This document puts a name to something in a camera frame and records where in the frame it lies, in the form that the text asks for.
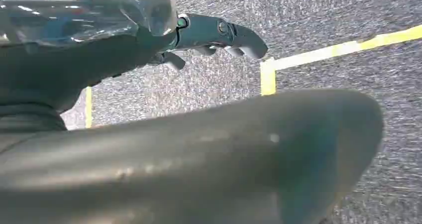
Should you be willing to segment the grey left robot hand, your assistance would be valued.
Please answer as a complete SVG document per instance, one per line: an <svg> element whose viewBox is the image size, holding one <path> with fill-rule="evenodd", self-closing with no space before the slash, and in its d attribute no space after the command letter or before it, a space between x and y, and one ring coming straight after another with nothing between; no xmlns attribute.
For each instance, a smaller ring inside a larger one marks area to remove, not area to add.
<svg viewBox="0 0 422 224"><path fill-rule="evenodd" d="M317 224L376 156L383 113L300 89L68 130L81 91L178 51L263 58L265 42L172 0L0 0L3 224Z"/></svg>

